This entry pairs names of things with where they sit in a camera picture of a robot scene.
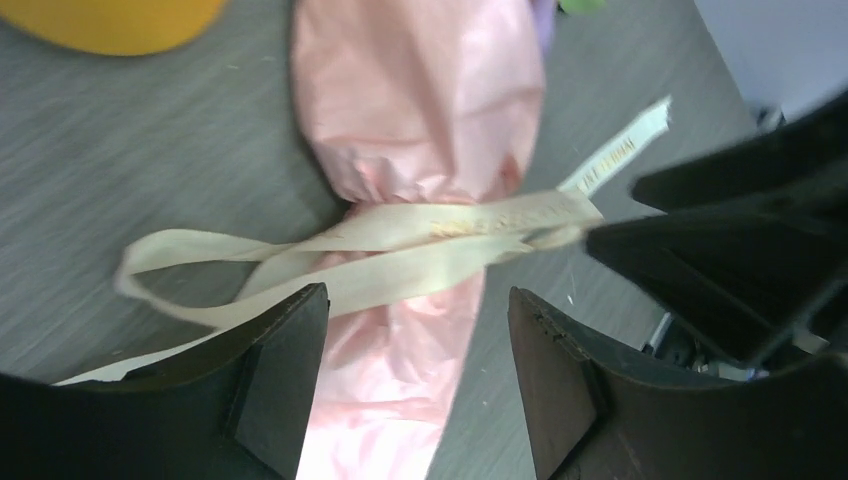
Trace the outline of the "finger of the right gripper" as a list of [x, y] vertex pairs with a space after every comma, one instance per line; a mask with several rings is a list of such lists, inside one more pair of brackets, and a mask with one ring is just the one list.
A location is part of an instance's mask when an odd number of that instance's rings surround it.
[[736, 365], [763, 362], [847, 286], [847, 227], [803, 215], [689, 212], [592, 230], [587, 253]]
[[669, 212], [785, 186], [847, 158], [847, 94], [798, 121], [643, 176], [631, 197]]

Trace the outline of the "pink flower bouquet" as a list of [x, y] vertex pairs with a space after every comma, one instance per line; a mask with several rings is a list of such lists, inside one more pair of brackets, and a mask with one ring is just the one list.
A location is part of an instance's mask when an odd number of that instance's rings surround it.
[[[301, 130], [355, 212], [477, 203], [521, 184], [545, 92], [552, 1], [299, 1]], [[298, 477], [423, 479], [485, 276], [332, 319]]]

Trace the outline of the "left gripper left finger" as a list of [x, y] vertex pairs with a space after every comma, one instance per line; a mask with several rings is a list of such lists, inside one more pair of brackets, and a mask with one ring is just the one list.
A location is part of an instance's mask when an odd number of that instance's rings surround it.
[[325, 286], [115, 382], [1, 378], [5, 479], [292, 479], [326, 337]]

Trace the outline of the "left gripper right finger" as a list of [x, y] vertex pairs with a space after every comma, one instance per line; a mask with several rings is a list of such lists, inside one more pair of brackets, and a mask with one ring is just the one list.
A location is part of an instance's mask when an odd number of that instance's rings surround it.
[[515, 288], [508, 323], [539, 479], [843, 479], [847, 358], [750, 382], [650, 357]]

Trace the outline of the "beige ribbon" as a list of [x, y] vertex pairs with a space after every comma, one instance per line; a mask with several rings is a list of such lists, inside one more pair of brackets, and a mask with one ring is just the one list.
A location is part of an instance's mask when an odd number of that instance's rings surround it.
[[[129, 245], [117, 290], [211, 337], [268, 311], [303, 286], [324, 284], [332, 316], [450, 288], [487, 266], [579, 241], [602, 214], [591, 196], [669, 128], [672, 101], [640, 112], [556, 188], [479, 205], [380, 204], [308, 240], [269, 244], [221, 233], [168, 229]], [[194, 308], [164, 300], [138, 275], [203, 262], [252, 262], [228, 304]]]

